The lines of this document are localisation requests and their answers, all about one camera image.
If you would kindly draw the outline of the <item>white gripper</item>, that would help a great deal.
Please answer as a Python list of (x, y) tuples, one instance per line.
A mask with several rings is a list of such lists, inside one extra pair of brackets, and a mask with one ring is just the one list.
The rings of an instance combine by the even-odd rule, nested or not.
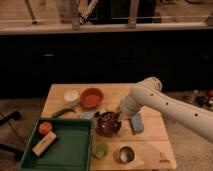
[(135, 116), (140, 110), (142, 105), (135, 101), (132, 96), (125, 96), (120, 100), (118, 105), (118, 109), (120, 112), (116, 112), (116, 118), (120, 118), (121, 113), (126, 118), (132, 118)]

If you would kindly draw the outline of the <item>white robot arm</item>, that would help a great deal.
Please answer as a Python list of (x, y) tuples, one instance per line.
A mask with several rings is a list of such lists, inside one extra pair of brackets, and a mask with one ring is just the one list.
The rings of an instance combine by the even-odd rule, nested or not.
[(128, 94), (121, 98), (118, 110), (126, 118), (132, 118), (143, 106), (165, 114), (213, 143), (213, 112), (165, 95), (156, 77), (133, 84)]

